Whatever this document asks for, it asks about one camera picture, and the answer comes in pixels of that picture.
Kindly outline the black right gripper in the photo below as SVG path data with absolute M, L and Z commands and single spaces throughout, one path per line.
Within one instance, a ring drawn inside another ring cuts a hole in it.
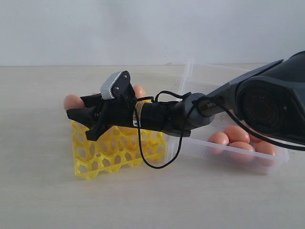
M 90 141 L 97 141 L 112 126 L 132 126 L 134 106 L 137 101 L 134 89 L 131 85 L 118 98 L 103 100 L 100 93 L 81 96 L 81 109 L 67 110 L 67 117 L 89 130 L 86 138 Z M 88 108 L 97 106 L 100 109 L 98 119 L 92 120 L 89 117 Z

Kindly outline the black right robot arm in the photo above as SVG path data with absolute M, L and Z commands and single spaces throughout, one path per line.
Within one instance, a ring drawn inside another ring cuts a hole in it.
M 305 53 L 246 72 L 209 94 L 186 93 L 176 101 L 137 99 L 128 71 L 112 74 L 95 95 L 83 96 L 85 107 L 68 109 L 69 119 L 88 128 L 96 141 L 112 126 L 141 128 L 189 137 L 226 112 L 262 140 L 287 149 L 305 146 Z

